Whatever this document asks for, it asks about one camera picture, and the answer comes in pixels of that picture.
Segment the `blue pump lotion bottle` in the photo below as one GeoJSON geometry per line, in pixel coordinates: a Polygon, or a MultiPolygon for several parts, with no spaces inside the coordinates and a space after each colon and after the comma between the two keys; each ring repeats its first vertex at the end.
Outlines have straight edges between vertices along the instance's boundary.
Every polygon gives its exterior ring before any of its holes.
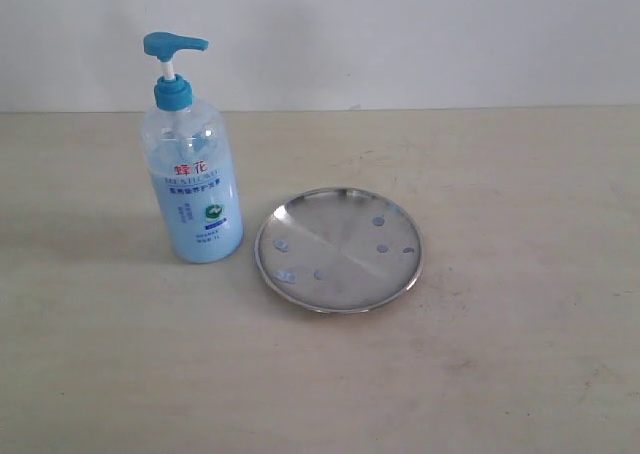
{"type": "Polygon", "coordinates": [[[140,143],[172,248],[196,264],[229,256],[244,234],[224,119],[214,106],[194,97],[191,84],[172,64],[177,52],[208,46],[204,39],[168,32],[143,39],[144,53],[160,62],[162,75],[140,143]]]}

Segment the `round stainless steel plate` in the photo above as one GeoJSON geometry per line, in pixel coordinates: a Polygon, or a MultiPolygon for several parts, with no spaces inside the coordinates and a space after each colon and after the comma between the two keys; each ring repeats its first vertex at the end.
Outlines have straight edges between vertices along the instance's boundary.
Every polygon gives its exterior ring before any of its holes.
{"type": "Polygon", "coordinates": [[[265,282],[288,302],[326,314],[365,313],[416,284],[425,247],[412,217],[364,189],[301,193],[261,224],[254,259],[265,282]]]}

